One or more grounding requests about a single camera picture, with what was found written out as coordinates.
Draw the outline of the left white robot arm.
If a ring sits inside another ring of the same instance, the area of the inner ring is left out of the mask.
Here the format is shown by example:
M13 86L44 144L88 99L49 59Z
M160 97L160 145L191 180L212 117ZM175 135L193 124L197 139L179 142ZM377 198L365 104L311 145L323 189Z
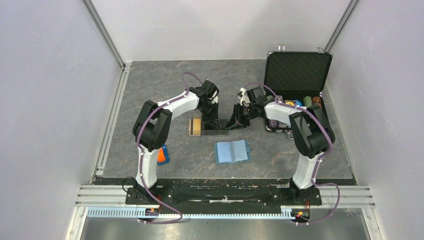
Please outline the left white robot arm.
M200 129L218 131L218 94L218 87L205 80L201 86L187 87L183 93L168 100L147 100L143 104L132 132L139 152L135 180L142 186L137 196L145 204L151 204L157 198L157 190L152 186L158 179L158 152L168 139L172 120L184 113L198 110L201 113Z

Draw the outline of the clear acrylic card tray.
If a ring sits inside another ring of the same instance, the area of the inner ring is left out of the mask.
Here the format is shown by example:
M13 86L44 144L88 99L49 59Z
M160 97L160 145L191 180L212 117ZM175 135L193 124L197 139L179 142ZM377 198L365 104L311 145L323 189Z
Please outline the clear acrylic card tray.
M190 137L215 137L227 136L229 130L225 129L227 119L218 119L204 122L200 113L191 114L188 122L188 135Z

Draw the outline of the blue card holder wallet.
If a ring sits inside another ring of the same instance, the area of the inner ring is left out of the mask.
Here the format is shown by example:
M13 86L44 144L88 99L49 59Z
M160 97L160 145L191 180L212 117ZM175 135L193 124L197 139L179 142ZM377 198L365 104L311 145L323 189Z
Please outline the blue card holder wallet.
M251 147L247 140L214 143L214 157L217 165L251 162Z

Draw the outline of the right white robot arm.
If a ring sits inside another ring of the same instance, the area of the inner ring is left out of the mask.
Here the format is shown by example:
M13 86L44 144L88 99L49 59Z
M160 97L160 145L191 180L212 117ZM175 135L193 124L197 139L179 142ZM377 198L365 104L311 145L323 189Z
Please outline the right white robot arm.
M309 107L288 104L277 97L268 99L261 87L240 88L239 102L226 125L227 130L243 129L256 118L275 120L286 124L292 132L299 152L296 171L289 183L289 199L302 204L309 198L316 183L316 174L325 153L335 141L328 118L318 105Z

